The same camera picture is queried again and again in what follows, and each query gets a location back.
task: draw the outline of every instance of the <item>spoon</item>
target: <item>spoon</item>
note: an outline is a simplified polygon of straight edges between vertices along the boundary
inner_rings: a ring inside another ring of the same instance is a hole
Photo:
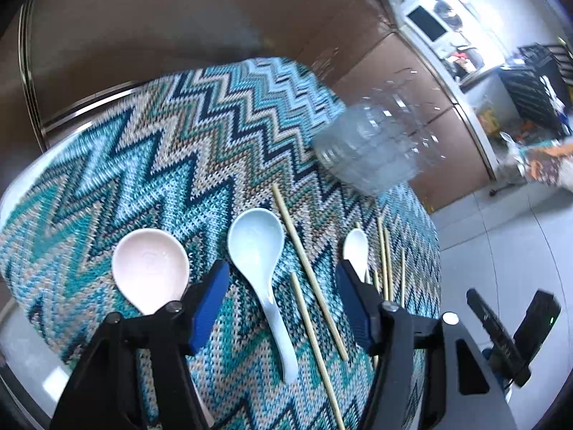
[[[283,381],[288,385],[299,375],[299,364],[279,312],[271,286],[274,268],[284,246],[279,219],[266,209],[241,213],[228,230],[227,246],[231,260],[257,295],[283,364]]]
[[[342,258],[350,261],[360,281],[364,283],[368,267],[368,238],[363,230],[356,228],[348,233],[342,248]]]
[[[185,249],[160,229],[142,228],[126,234],[117,243],[111,266],[117,288],[143,315],[154,314],[170,300],[180,300],[189,282]],[[215,419],[197,387],[195,392],[207,425],[212,427]]]

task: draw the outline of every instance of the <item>round table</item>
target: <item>round table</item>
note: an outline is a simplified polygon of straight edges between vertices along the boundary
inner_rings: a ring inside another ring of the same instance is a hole
[[[336,428],[290,287],[295,271],[345,424],[356,428],[373,369],[354,344],[334,283],[340,242],[358,222],[369,237],[369,265],[381,273],[376,219],[382,216],[395,271],[406,250],[406,307],[426,316],[439,312],[439,247],[408,185],[365,198],[319,168],[312,136],[344,108],[309,70],[283,58],[150,82],[40,167],[0,234],[0,273],[46,344],[73,367],[107,313],[139,314],[111,275],[111,255],[124,235],[145,227],[173,234],[188,253],[195,283],[217,258],[228,260],[226,232],[237,215],[251,207],[280,215],[271,193],[277,183],[350,360],[340,358],[287,236],[273,289],[299,361],[298,380],[282,382],[262,310],[233,268],[211,338],[189,358],[190,372],[217,428]],[[398,295],[399,277],[394,282]],[[417,354],[406,423],[419,402],[423,361]],[[139,371],[153,426],[158,410],[146,351]]]

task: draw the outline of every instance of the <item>chevron pattern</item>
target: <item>chevron pattern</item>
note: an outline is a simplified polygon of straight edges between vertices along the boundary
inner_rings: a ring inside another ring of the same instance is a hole
[[[340,241],[356,222],[369,236],[378,267],[376,217],[389,228],[394,271],[406,249],[407,307],[439,312],[435,228],[407,185],[378,199],[357,195],[322,172],[311,140],[345,105],[302,65],[250,59],[162,77],[107,111],[61,152],[11,213],[0,234],[0,272],[50,348],[76,363],[107,313],[138,315],[115,287],[111,255],[136,228],[161,228],[183,244],[190,283],[227,258],[226,232],[255,206],[278,214],[278,183],[349,351],[343,363],[287,238],[273,288],[299,360],[299,379],[281,381],[280,359],[263,313],[245,280],[231,274],[211,338],[189,359],[217,428],[335,428],[326,391],[290,288],[295,270],[348,429],[357,427],[373,378],[355,346],[334,284]],[[399,292],[395,277],[395,293]],[[413,417],[423,388],[416,355]],[[150,425],[158,425],[150,360],[139,356]]]

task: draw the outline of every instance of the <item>black device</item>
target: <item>black device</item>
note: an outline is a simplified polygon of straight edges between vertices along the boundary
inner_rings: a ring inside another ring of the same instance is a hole
[[[151,352],[162,427],[207,430],[185,356],[207,341],[228,279],[227,263],[217,261],[181,301],[153,315],[125,319],[119,312],[109,314],[74,369],[50,430],[146,428],[136,373],[139,348]],[[336,267],[336,283],[357,344],[380,357],[360,430],[402,428],[415,349],[428,352],[419,430],[516,428],[498,376],[523,382],[520,377],[559,314],[553,296],[536,294],[514,343],[479,294],[468,291],[468,303],[496,347],[509,351],[487,361],[455,314],[439,319],[411,315],[362,283],[347,260]]]

